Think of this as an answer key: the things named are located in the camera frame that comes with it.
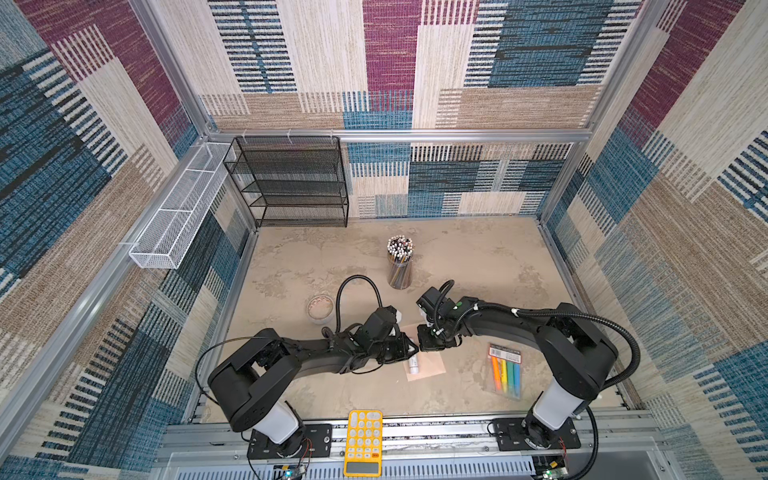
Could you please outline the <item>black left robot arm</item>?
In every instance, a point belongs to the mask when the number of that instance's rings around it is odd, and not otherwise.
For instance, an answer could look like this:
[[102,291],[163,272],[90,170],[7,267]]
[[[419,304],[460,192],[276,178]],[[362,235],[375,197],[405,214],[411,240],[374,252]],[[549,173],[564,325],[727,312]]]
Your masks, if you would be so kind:
[[[355,280],[368,283],[377,308],[362,323],[341,327],[341,299],[344,288]],[[346,278],[335,299],[335,326],[322,329],[315,340],[296,340],[265,328],[250,337],[221,361],[200,382],[201,354],[194,378],[201,394],[218,405],[234,432],[250,433],[248,458],[264,444],[270,458],[291,458],[311,448],[311,437],[296,410],[282,399],[295,379],[324,373],[364,374],[371,360],[378,367],[406,362],[419,351],[400,329],[400,312],[385,306],[375,282],[362,274]]]

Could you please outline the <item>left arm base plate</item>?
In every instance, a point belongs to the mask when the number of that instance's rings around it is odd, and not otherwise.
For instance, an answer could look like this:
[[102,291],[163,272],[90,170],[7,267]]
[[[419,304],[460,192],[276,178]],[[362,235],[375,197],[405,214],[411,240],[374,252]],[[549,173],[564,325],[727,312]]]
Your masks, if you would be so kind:
[[249,432],[248,460],[291,460],[330,456],[333,426],[330,423],[301,424],[283,443],[275,443],[255,429]]

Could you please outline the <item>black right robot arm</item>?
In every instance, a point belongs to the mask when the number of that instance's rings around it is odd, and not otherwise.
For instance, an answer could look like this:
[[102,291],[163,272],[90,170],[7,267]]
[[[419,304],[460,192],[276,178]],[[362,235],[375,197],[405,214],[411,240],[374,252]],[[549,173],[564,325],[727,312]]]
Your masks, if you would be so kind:
[[417,300],[426,321],[417,328],[420,348],[441,351],[458,346],[461,337],[489,336],[539,350],[553,380],[521,423],[534,449],[550,447],[573,414],[640,366],[637,340],[611,320],[569,303],[522,309],[467,296],[454,302],[447,297],[453,284],[431,287]]

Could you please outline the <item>white glue stick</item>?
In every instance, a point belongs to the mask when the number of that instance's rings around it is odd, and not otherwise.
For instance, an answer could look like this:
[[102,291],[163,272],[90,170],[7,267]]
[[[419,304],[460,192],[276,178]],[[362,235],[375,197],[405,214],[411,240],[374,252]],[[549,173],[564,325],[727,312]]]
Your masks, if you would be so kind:
[[419,361],[418,361],[417,355],[414,355],[409,358],[408,366],[409,366],[410,375],[417,375],[419,373],[420,369],[419,369]]

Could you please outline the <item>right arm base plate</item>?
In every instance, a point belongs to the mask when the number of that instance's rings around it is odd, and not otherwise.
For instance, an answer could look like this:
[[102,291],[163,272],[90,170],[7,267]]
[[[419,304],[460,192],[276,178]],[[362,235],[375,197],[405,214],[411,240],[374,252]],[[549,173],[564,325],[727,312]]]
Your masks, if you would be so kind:
[[549,450],[562,446],[571,450],[582,446],[571,418],[557,430],[549,429],[533,416],[496,418],[490,423],[490,432],[500,451]]

